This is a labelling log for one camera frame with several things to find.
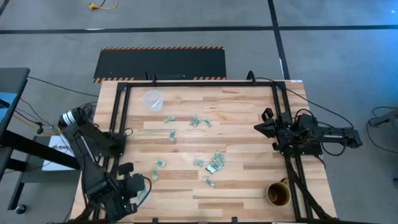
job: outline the black desk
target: black desk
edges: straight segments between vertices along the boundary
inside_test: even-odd
[[[24,183],[53,182],[55,179],[65,177],[65,174],[72,174],[72,172],[60,171],[62,172],[62,175],[60,175],[59,172],[43,172],[41,169],[30,171],[35,167],[42,166],[44,159],[80,170],[80,166],[74,157],[47,146],[50,137],[41,137],[36,141],[36,138],[30,140],[7,130],[8,124],[26,86],[29,72],[30,70],[28,68],[0,68],[0,92],[17,94],[4,119],[0,122],[0,180],[6,169],[21,171],[16,189],[8,207],[9,210],[15,209]],[[12,159],[11,154],[14,149],[27,153],[27,159],[25,161]]]

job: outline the white paper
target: white paper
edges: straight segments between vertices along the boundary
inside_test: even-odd
[[[61,136],[51,136],[49,147],[56,149],[60,152],[63,152],[69,156],[75,157],[72,149],[69,146],[69,142],[62,135]],[[66,166],[63,166],[63,165],[60,165],[60,164],[57,164],[54,162],[50,163],[49,165],[46,165],[49,162],[50,161],[44,160],[42,171],[74,170],[73,168],[66,167]]]

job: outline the wooden table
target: wooden table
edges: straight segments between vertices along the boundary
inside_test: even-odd
[[[286,81],[286,85],[305,96],[303,83]],[[103,82],[101,87],[94,122],[102,131],[109,128],[116,86],[117,82]],[[149,90],[164,94],[162,111],[153,112],[144,106],[142,97]],[[308,108],[303,99],[290,92],[288,97],[293,114]],[[230,222],[231,217],[238,217],[240,222],[294,221],[291,201],[284,208],[275,208],[262,197],[267,185],[287,176],[284,158],[271,146],[275,139],[267,139],[253,128],[262,122],[261,113],[267,107],[275,111],[271,88],[266,86],[131,88],[126,127],[134,134],[127,138],[120,164],[133,162],[134,172],[150,178],[156,159],[167,165],[158,167],[159,178],[152,182],[152,192],[142,208],[121,221],[151,222],[159,218],[160,222]],[[210,118],[213,126],[190,126],[188,121],[194,115]],[[163,119],[168,116],[176,120],[165,124]],[[169,140],[171,129],[176,131],[175,142]],[[193,166],[194,159],[210,161],[216,150],[226,158],[222,170],[210,174],[204,167]],[[313,156],[302,156],[302,161],[309,191],[335,217],[323,164]],[[204,176],[210,177],[214,188],[202,181]],[[72,218],[84,208],[80,189],[78,186]],[[298,199],[306,217],[299,190]]]

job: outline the chair wheel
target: chair wheel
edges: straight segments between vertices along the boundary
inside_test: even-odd
[[[23,205],[23,204],[18,204],[17,207],[16,207],[16,209],[15,209],[15,212],[16,212],[17,214],[23,214],[23,213],[25,213],[25,212],[26,212],[26,206]]]

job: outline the yellow cable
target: yellow cable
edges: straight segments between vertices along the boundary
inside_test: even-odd
[[[97,6],[96,4],[94,4],[94,3],[90,3],[90,5],[89,5],[88,7],[89,7],[91,10],[94,10],[94,9],[113,10],[113,9],[116,9],[117,6],[118,6],[118,0],[115,0],[114,6],[111,7],[111,8],[108,8],[108,7],[99,7],[99,6]]]
[[[12,116],[15,117],[15,118],[17,118],[20,122],[22,122],[22,123],[28,125],[28,127],[32,128],[32,129],[34,129],[34,130],[37,130],[37,128],[33,127],[32,125],[30,125],[28,122],[24,121],[23,119],[18,118],[18,117],[15,116],[15,115],[12,115]],[[58,134],[49,133],[49,132],[46,132],[46,131],[43,131],[43,133],[44,133],[44,134],[49,134],[49,135],[58,135]]]

